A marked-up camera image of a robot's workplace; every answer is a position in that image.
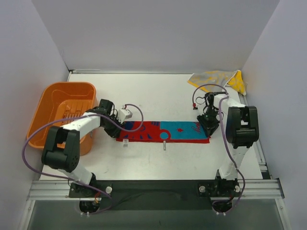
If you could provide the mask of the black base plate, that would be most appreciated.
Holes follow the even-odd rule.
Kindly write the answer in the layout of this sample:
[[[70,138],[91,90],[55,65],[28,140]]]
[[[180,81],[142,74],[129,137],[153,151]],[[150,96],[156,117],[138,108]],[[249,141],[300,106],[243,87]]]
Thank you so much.
[[[70,198],[80,199],[81,211],[215,209],[227,212],[241,195],[237,180],[98,180],[93,188],[71,183]]]

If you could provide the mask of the aluminium front rail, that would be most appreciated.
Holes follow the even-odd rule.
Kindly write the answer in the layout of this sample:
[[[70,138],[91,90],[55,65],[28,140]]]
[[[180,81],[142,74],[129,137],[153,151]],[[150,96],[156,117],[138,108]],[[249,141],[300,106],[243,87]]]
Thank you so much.
[[[94,200],[110,195],[115,199],[119,195],[193,195],[223,199],[240,197],[242,199],[283,199],[284,192],[278,179],[238,180],[239,193],[212,191],[211,180],[104,180],[97,181],[96,189],[88,188],[64,180],[39,180],[32,182],[28,200]]]

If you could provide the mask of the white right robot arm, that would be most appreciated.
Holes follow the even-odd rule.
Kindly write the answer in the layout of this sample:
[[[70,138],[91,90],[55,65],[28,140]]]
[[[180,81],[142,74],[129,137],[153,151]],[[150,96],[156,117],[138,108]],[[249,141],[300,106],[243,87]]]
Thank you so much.
[[[230,98],[225,92],[208,92],[202,103],[193,103],[199,111],[197,120],[209,137],[221,128],[227,156],[218,169],[212,191],[217,196],[241,191],[237,179],[247,151],[259,139],[258,112]]]

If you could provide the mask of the orange plastic basket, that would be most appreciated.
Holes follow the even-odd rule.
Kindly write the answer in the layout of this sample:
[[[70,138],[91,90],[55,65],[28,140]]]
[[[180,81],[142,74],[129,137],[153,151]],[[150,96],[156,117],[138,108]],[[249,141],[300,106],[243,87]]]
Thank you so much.
[[[98,105],[96,88],[88,82],[57,82],[49,85],[43,92],[32,119],[27,138],[43,125],[64,118],[75,118]],[[44,128],[34,135],[29,145],[42,150],[47,132]],[[94,131],[80,140],[80,155],[83,156],[92,148]]]

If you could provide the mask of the red blue patterned towel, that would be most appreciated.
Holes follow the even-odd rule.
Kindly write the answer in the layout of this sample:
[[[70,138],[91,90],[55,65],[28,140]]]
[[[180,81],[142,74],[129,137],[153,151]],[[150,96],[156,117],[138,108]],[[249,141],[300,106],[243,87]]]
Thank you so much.
[[[116,141],[151,143],[208,144],[210,138],[198,122],[191,121],[128,121]]]

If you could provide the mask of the grey yellow towel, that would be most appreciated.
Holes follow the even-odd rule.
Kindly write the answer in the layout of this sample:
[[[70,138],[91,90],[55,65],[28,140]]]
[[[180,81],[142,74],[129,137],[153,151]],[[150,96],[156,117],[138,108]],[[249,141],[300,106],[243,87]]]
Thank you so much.
[[[212,84],[217,84],[222,87],[230,86],[232,89],[242,95],[246,95],[246,87],[242,79],[241,70],[235,71],[207,71],[203,73],[194,73],[189,78],[188,83],[194,87],[199,87],[204,84],[210,84],[209,86],[203,86],[201,89],[205,92],[220,92],[222,89]]]

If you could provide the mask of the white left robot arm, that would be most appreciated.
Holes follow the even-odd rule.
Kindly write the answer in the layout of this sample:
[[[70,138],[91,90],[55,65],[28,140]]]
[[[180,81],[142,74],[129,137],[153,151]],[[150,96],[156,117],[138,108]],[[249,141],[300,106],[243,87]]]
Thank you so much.
[[[81,182],[80,192],[85,197],[94,196],[97,185],[95,175],[79,164],[80,140],[99,127],[103,127],[110,137],[118,138],[125,120],[132,117],[132,112],[126,107],[113,114],[113,105],[111,101],[102,99],[99,106],[87,110],[82,118],[63,126],[52,126],[47,134],[42,163]]]

